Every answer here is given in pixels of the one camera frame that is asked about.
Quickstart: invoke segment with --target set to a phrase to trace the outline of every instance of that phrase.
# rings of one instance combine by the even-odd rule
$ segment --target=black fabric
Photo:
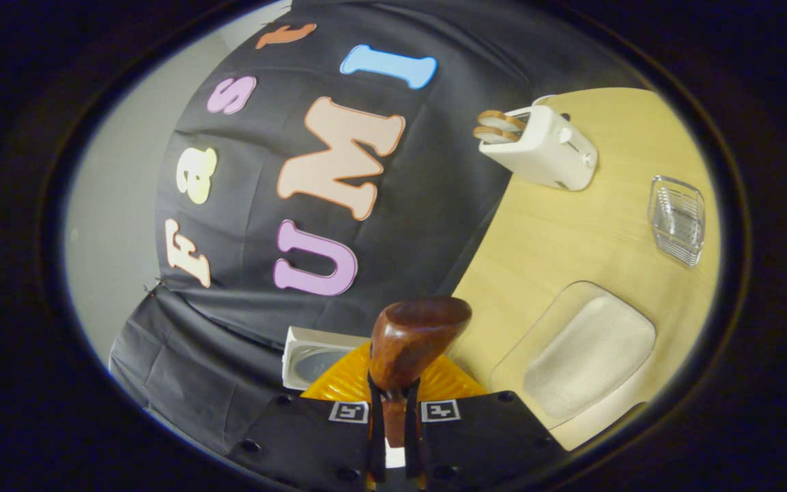
[[[586,38],[534,13],[506,14],[496,3],[296,2],[225,59],[184,110],[163,160],[157,202],[157,253],[167,286],[218,325],[271,346],[288,326],[369,336],[385,305],[450,294],[465,273],[506,190],[509,171],[478,152],[475,117],[485,109],[516,109],[533,99],[590,87],[642,87],[635,75]],[[316,23],[308,37],[256,50],[262,34],[282,25]],[[426,87],[371,72],[340,74],[357,44],[438,61]],[[256,76],[244,109],[209,113],[208,97],[231,77]],[[402,115],[396,151],[374,158],[381,175],[378,199],[365,221],[350,210],[305,194],[283,200],[276,192],[287,159],[326,146],[304,126],[321,96],[377,115]],[[188,147],[213,148],[218,166],[207,202],[178,192],[175,170]],[[212,286],[166,262],[166,219],[207,256]],[[325,297],[279,289],[278,258],[320,275],[328,258],[298,250],[281,253],[278,227],[346,244],[359,261],[353,285]]]
[[[281,353],[216,326],[165,286],[135,309],[109,372],[166,426],[227,454],[281,390]]]

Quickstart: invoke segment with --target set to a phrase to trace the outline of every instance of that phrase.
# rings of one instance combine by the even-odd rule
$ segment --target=purple letter
[[[215,87],[215,92],[208,98],[206,108],[211,113],[223,110],[225,115],[232,115],[244,108],[247,98],[251,96],[253,88],[257,87],[257,79],[243,77],[238,80],[227,79]]]
[[[279,259],[275,262],[275,285],[279,289],[293,287],[322,296],[338,296],[348,290],[357,276],[357,257],[352,250],[325,237],[300,231],[293,221],[287,220],[278,227],[278,249],[290,251],[292,248],[327,256],[336,264],[336,270],[328,277],[321,277],[297,270],[287,260]]]

